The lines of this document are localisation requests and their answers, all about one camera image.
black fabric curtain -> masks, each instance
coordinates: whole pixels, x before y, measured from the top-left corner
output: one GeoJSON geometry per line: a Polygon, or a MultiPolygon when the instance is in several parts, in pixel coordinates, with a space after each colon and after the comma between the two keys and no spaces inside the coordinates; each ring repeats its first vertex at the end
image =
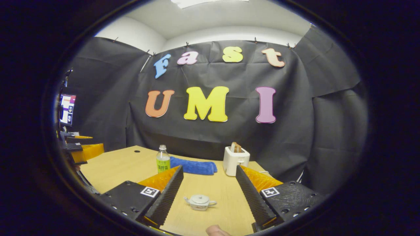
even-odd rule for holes
{"type": "Polygon", "coordinates": [[[155,57],[96,37],[71,66],[74,72],[65,91],[77,96],[71,130],[103,142],[106,151],[165,144],[176,155],[222,160],[224,147],[235,141],[275,178],[297,180],[303,172],[302,183],[329,193],[356,166],[366,135],[365,94],[358,73],[338,45],[315,28],[294,49],[233,40],[179,47],[155,57]],[[241,62],[223,61],[223,49],[229,46],[242,49],[241,62]],[[267,48],[280,52],[286,65],[269,64],[261,53],[267,48]],[[198,52],[198,61],[177,64],[188,51],[198,52]],[[167,71],[155,79],[153,65],[167,54],[167,71]],[[200,87],[207,97],[216,86],[229,88],[228,120],[184,119],[187,88],[200,87]],[[274,123],[256,122],[256,87],[276,89],[274,123]],[[159,118],[145,112],[151,90],[161,92],[155,109],[162,104],[163,91],[175,91],[159,118]]]}

green label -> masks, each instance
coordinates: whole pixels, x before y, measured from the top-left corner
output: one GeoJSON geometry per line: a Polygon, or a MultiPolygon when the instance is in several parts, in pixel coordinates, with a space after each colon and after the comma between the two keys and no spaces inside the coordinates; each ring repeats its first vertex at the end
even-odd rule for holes
{"type": "Polygon", "coordinates": [[[163,172],[171,168],[170,160],[156,160],[157,163],[157,172],[163,172]]]}

wooden table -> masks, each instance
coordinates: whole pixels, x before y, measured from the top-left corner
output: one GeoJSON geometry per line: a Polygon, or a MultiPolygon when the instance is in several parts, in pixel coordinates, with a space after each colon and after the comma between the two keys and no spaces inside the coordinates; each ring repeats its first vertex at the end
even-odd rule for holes
{"type": "MultiPolygon", "coordinates": [[[[81,171],[100,193],[104,193],[126,180],[140,182],[157,174],[157,152],[139,146],[106,152],[82,165],[81,171]]],[[[238,181],[225,174],[222,161],[213,162],[218,171],[212,176],[184,173],[184,180],[161,229],[185,236],[205,236],[205,229],[217,224],[233,236],[253,233],[251,224],[255,220],[238,181]],[[190,198],[194,194],[207,195],[210,200],[217,201],[217,205],[209,207],[207,211],[193,210],[183,197],[190,198]]],[[[264,171],[255,161],[249,162],[248,167],[264,171]]]]}

plastic bottle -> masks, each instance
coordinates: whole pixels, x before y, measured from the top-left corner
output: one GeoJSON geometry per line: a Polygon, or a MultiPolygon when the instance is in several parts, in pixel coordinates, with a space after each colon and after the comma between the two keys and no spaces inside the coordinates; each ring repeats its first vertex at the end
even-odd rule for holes
{"type": "Polygon", "coordinates": [[[156,155],[156,163],[157,163],[157,172],[163,172],[169,170],[171,168],[171,158],[169,154],[166,152],[166,146],[160,145],[159,152],[156,155]]]}

monitor screen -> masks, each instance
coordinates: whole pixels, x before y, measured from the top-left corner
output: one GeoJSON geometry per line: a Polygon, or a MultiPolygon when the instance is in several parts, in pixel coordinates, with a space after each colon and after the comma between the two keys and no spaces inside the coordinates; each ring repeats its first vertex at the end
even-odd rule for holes
{"type": "Polygon", "coordinates": [[[64,125],[71,126],[73,123],[73,112],[74,112],[75,100],[76,100],[75,95],[68,95],[68,94],[61,95],[62,116],[60,118],[60,122],[64,125]]]}

